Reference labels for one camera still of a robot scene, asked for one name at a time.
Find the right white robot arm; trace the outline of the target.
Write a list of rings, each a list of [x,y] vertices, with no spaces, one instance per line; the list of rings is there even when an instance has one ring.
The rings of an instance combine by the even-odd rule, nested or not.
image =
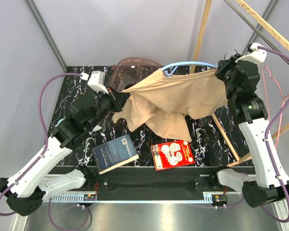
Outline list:
[[[263,101],[255,93],[260,80],[257,64],[236,54],[218,62],[215,76],[225,84],[229,111],[246,139],[256,176],[223,167],[209,178],[210,187],[219,191],[226,186],[240,192],[250,207],[285,199],[285,193],[289,195],[289,177],[271,135],[265,132],[269,120]]]

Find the red printed package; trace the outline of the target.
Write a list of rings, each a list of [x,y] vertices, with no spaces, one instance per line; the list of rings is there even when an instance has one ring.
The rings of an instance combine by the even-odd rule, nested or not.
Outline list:
[[[151,146],[156,171],[175,167],[188,166],[195,163],[188,141],[172,141]]]

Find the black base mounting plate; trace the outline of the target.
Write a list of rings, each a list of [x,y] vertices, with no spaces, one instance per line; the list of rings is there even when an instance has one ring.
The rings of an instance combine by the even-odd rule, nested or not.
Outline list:
[[[99,201],[192,201],[203,193],[222,194],[223,186],[210,184],[214,167],[177,167],[156,171],[154,167],[119,167],[100,175],[90,166],[98,183]]]

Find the pink wire hanger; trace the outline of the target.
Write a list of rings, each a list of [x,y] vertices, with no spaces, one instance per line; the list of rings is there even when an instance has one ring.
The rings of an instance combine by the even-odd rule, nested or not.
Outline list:
[[[267,104],[268,119],[271,121],[275,117],[276,113],[284,107],[285,103],[289,99],[289,93],[283,94],[280,84],[276,78],[272,76],[268,66],[262,68],[262,80]],[[278,128],[272,135],[276,149],[280,136],[289,130],[289,122],[282,126],[282,120],[283,114],[279,116],[279,119],[277,120]]]

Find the metal hanging rail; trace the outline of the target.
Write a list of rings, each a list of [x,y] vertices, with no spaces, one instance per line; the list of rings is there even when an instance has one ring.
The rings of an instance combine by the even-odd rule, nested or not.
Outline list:
[[[271,16],[274,9],[279,3],[279,0],[271,0],[264,10],[263,15],[259,15],[245,0],[236,0],[236,3],[256,22],[254,25],[230,0],[224,0],[224,3],[233,10],[237,16],[239,16],[252,30],[253,35],[250,37],[248,43],[252,43],[256,40],[256,36],[260,37],[270,48],[275,51],[280,49],[273,44],[273,42],[262,32],[264,29],[268,34],[270,34],[283,48],[289,52],[289,41],[281,35],[272,25],[267,22],[267,19]]]

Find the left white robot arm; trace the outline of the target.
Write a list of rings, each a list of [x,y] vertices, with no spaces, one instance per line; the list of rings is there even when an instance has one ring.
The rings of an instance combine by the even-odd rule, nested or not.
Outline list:
[[[79,188],[88,191],[94,186],[93,174],[87,167],[77,167],[51,180],[44,177],[78,148],[109,112],[121,111],[128,97],[108,87],[96,99],[83,95],[70,105],[44,147],[15,175],[0,178],[1,196],[7,198],[13,213],[28,216],[54,196]]]

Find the beige t shirt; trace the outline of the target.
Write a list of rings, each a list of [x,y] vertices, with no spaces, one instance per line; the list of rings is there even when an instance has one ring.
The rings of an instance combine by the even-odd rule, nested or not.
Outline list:
[[[191,142],[185,116],[197,120],[227,105],[224,83],[214,73],[211,69],[167,77],[159,69],[123,90],[130,97],[112,120],[126,120],[129,131],[145,124],[164,139]]]

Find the dark blue book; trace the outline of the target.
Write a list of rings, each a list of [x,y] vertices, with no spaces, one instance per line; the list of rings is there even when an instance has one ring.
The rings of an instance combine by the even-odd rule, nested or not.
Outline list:
[[[139,155],[127,134],[95,147],[93,157],[98,173],[102,175],[137,160]]]

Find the wooden clothes rack frame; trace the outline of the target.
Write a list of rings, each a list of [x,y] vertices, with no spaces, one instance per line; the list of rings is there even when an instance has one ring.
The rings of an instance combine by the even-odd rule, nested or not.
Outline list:
[[[205,34],[205,31],[207,28],[207,22],[208,22],[209,15],[210,15],[211,5],[212,5],[212,0],[197,0],[197,2],[204,3],[204,7],[202,10],[202,14],[201,14],[202,15],[201,22],[198,23],[200,27],[199,27],[199,31],[198,31],[195,49],[193,51],[193,61],[196,61],[199,58],[201,46],[203,43],[204,34]],[[258,23],[257,26],[255,26],[253,23],[251,23],[250,20],[246,16],[244,16],[243,13],[241,13],[229,0],[223,0],[223,2],[225,2],[254,31],[253,35],[256,34],[257,36],[259,36],[273,50],[281,52],[279,50],[279,48],[277,46],[275,46],[273,44],[273,42],[270,41],[262,33],[262,29],[264,29],[267,33],[269,33],[276,41],[279,42],[279,44],[281,44],[287,51],[289,51],[289,41],[283,35],[281,35],[272,25],[270,25],[267,22],[267,19],[270,18],[271,14],[274,12],[274,10],[277,7],[277,5],[279,4],[280,0],[270,0],[266,9],[264,10],[263,16],[260,16],[254,9],[252,9],[252,7],[249,6],[245,0],[236,0],[237,4],[239,4],[240,7],[242,7]],[[278,86],[279,93],[280,93],[281,97],[283,98],[282,106],[284,106],[286,99],[289,99],[289,94],[286,96],[283,96],[279,83],[276,81],[275,78],[273,78],[271,76],[271,72],[269,71],[268,68],[267,68],[267,70],[269,72],[269,77],[271,79],[273,79],[275,81],[276,85]],[[277,146],[277,144],[279,142],[280,136],[289,130],[289,122],[286,125],[284,125],[283,127],[281,127],[282,115],[283,114],[281,114],[280,118],[279,118],[278,130],[277,130],[277,132],[275,132],[272,135],[272,138],[276,139],[275,147]],[[234,148],[233,148],[231,142],[229,141],[229,138],[227,137],[226,133],[224,131],[221,131],[221,132],[222,132],[222,134],[225,135],[224,139],[225,139],[227,145],[229,146],[230,150],[234,151]],[[237,161],[234,164],[230,164],[230,166],[235,166],[235,165],[238,165],[239,163],[243,163],[242,162],[243,160],[244,161],[251,160],[250,153],[246,154],[241,159],[238,159],[238,155],[235,151],[233,154],[235,154],[235,158]]]

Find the blue hanger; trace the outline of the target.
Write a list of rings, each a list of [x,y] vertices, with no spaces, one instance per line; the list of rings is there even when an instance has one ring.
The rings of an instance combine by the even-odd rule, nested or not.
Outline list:
[[[230,56],[235,55],[237,53],[238,52],[236,49],[230,49],[224,54],[221,60],[227,60],[230,58]],[[215,70],[217,70],[218,68],[218,64],[211,64],[211,63],[200,62],[200,61],[183,61],[183,62],[176,62],[176,63],[165,65],[161,68],[161,70],[164,72],[166,77],[171,77],[175,73],[175,71],[178,69],[178,67],[192,66],[192,65],[210,67],[211,69],[215,69]]]

